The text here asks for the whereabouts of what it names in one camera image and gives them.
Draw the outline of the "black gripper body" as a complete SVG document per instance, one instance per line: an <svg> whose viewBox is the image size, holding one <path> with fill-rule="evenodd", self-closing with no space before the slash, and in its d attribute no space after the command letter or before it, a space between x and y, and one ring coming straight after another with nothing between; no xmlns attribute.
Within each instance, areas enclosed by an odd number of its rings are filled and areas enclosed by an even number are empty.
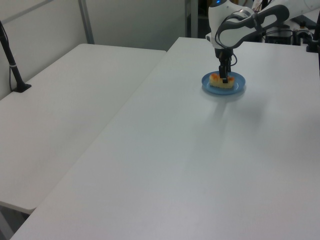
<svg viewBox="0 0 320 240"><path fill-rule="evenodd" d="M221 66L231 66L233 50L230 48L215 48L215 56L218 58Z"/></svg>

